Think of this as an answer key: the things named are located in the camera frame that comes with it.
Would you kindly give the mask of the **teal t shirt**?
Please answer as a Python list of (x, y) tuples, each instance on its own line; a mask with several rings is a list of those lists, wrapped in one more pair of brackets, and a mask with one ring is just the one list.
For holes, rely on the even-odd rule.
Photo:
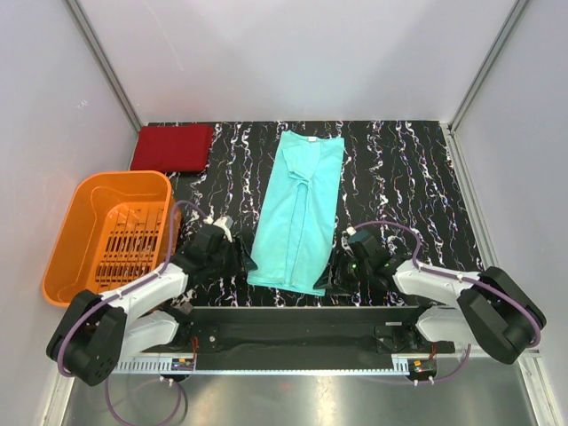
[(315, 288), (335, 235), (344, 138), (307, 137), (286, 130), (264, 195), (248, 273), (253, 286), (324, 296)]

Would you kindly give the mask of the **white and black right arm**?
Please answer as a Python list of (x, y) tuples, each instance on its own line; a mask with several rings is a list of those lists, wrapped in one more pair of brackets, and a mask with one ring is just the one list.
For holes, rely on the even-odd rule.
[(349, 228), (344, 248), (333, 250), (314, 289), (351, 295), (360, 284), (433, 301), (407, 329), (429, 343), (475, 344), (510, 365), (540, 342), (547, 319), (501, 268), (459, 272), (426, 265), (416, 254), (394, 255), (363, 226)]

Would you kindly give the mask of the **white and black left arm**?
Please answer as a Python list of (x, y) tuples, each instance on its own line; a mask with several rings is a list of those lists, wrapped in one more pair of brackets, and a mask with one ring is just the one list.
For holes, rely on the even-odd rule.
[(181, 327), (188, 319), (166, 303), (199, 285), (254, 271), (253, 240), (251, 231), (203, 225), (148, 274), (102, 294), (79, 292), (46, 346), (47, 357), (62, 375), (96, 386), (124, 357), (185, 343)]

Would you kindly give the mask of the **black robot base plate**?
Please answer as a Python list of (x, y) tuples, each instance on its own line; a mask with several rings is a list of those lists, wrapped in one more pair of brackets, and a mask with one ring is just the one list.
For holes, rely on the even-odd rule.
[(427, 343), (407, 325), (418, 307), (196, 307), (181, 329), (185, 343), (153, 347), (159, 353), (281, 359), (340, 355), (427, 357), (453, 354), (453, 343)]

